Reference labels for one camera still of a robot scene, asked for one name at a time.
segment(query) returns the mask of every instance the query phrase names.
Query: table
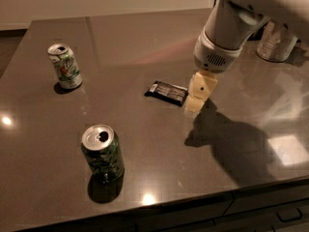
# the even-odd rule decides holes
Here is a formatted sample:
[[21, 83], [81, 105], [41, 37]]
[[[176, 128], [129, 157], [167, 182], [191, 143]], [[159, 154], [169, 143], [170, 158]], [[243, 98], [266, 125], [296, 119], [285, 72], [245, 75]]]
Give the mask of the table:
[[[0, 117], [7, 118], [0, 125], [1, 231], [214, 196], [223, 197], [211, 207], [219, 217], [244, 209], [235, 195], [242, 189], [307, 178], [306, 45], [276, 64], [257, 57], [258, 42], [248, 42], [218, 75], [198, 116], [144, 96], [156, 80], [188, 86], [209, 13], [32, 22], [0, 79]], [[83, 77], [69, 93], [57, 88], [46, 53], [56, 43], [71, 46]], [[82, 133], [94, 124], [119, 135], [126, 168], [109, 202], [80, 150]], [[291, 198], [307, 195], [304, 188], [297, 194]]]

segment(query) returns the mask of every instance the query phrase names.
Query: can label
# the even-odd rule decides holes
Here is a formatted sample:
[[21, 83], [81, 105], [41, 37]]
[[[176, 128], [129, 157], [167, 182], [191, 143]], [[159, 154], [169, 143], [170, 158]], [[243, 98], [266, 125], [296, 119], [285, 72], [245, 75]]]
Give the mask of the can label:
[[81, 150], [93, 175], [104, 183], [117, 180], [125, 172], [118, 135], [106, 125], [88, 128], [83, 136]]
[[60, 86], [64, 89], [77, 88], [82, 83], [82, 78], [70, 47], [65, 43], [57, 43], [47, 51], [57, 73]]

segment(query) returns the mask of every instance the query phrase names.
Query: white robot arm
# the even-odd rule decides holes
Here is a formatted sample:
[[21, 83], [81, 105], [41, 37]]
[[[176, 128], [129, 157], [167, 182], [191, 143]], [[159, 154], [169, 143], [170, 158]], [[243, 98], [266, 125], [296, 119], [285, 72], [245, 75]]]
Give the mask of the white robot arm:
[[196, 64], [224, 72], [270, 18], [309, 44], [309, 0], [217, 0], [194, 48]]

